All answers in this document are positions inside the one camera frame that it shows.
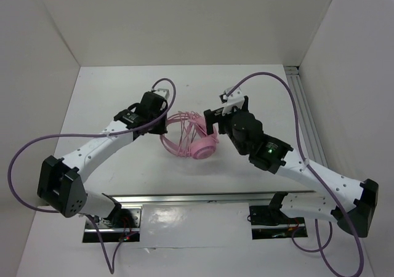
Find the pink headphones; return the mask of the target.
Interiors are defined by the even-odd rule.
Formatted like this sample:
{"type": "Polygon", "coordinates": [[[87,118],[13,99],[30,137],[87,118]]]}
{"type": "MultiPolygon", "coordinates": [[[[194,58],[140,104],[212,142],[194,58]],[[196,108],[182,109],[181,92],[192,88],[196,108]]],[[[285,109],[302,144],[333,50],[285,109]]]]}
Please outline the pink headphones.
{"type": "Polygon", "coordinates": [[[194,111],[178,111],[167,118],[167,125],[180,124],[178,143],[160,136],[162,146],[172,155],[180,158],[207,159],[217,148],[218,133],[214,129],[212,135],[206,133],[205,118],[194,111]]]}

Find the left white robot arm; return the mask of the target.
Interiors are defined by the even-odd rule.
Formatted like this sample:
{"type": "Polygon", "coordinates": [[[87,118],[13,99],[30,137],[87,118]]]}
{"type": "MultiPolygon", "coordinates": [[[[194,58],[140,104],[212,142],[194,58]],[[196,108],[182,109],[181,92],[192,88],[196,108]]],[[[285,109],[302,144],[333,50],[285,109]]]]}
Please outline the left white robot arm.
{"type": "Polygon", "coordinates": [[[38,197],[64,217],[91,215],[108,227],[115,227],[130,213],[113,197],[89,192],[84,184],[110,156],[144,134],[166,131],[169,91],[144,93],[138,103],[117,113],[99,137],[61,157],[49,156],[41,166],[38,197]]]}

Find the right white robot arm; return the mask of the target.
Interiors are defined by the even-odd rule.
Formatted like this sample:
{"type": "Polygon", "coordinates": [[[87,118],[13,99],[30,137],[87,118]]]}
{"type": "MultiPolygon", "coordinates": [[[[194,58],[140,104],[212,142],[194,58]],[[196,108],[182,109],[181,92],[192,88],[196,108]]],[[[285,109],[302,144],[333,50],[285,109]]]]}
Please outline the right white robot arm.
{"type": "Polygon", "coordinates": [[[265,134],[262,123],[249,112],[248,101],[248,97],[240,96],[232,102],[224,101],[221,108],[204,111],[207,133],[213,134],[217,124],[219,133],[227,135],[238,153],[247,156],[254,167],[291,179],[321,195],[315,198],[279,191],[268,205],[271,220],[326,220],[348,234],[367,237],[377,206],[378,183],[338,174],[304,158],[290,144],[265,134]]]}

